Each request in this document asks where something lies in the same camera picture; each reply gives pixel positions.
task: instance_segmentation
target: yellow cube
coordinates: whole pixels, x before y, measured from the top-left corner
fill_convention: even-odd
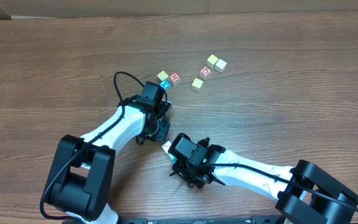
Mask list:
[[[166,72],[162,71],[157,75],[157,77],[160,80],[160,82],[162,82],[168,78],[168,74]]]
[[[194,79],[193,84],[191,85],[191,88],[196,90],[196,91],[200,91],[201,86],[203,85],[204,81],[199,80],[198,78]]]
[[[214,68],[214,66],[215,66],[216,62],[218,62],[218,60],[219,60],[219,59],[217,58],[217,56],[211,55],[211,56],[209,56],[209,58],[207,59],[206,64],[207,64],[209,67]]]

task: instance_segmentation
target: red cube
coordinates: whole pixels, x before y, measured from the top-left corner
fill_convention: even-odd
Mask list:
[[[211,74],[211,69],[209,69],[207,66],[204,66],[201,70],[200,70],[200,77],[203,78],[203,80],[206,80],[208,78],[208,76]]]
[[[177,84],[180,83],[180,76],[179,74],[177,74],[176,72],[172,73],[169,76],[169,82],[173,85],[176,86]]]

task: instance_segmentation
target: wooden tabletop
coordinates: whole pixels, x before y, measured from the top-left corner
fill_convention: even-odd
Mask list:
[[[195,92],[211,54],[227,69]],[[167,140],[210,137],[278,166],[304,159],[358,194],[358,11],[0,21],[0,223],[59,223],[39,212],[57,143],[114,114],[120,70],[142,82],[181,75],[168,90]],[[129,77],[118,82],[124,97],[141,91]],[[170,172],[161,144],[130,141],[116,157],[110,206],[124,218],[278,213],[249,190],[189,189]]]

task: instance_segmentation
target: light blue block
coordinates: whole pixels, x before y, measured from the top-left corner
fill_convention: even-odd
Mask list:
[[[171,88],[171,83],[168,80],[164,80],[160,82],[160,86],[164,88],[164,90],[169,90],[169,88]]]

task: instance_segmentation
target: cube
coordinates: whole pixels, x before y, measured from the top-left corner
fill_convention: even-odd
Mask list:
[[[199,80],[198,78],[194,79],[193,84],[191,85],[191,88],[196,90],[196,91],[200,91],[201,86],[203,85],[204,81]]]
[[[157,75],[157,77],[159,79],[159,82],[162,82],[168,78],[168,74],[166,72],[162,71]]]
[[[160,86],[164,90],[169,90],[169,88],[171,88],[171,83],[169,83],[168,80],[164,80],[164,81],[160,82]]]
[[[206,64],[211,67],[211,68],[214,68],[216,62],[218,62],[218,58],[215,56],[215,55],[211,55],[209,56],[209,58],[207,59],[206,61]]]
[[[218,72],[222,73],[223,70],[226,68],[226,65],[227,65],[227,63],[224,60],[219,59],[218,62],[216,62],[216,64],[215,64],[215,69]]]
[[[206,80],[209,75],[211,74],[211,69],[209,69],[207,66],[204,66],[201,70],[200,70],[200,77],[203,78],[203,80]]]
[[[173,86],[176,86],[180,83],[180,76],[176,72],[172,73],[172,75],[169,76],[169,82]]]

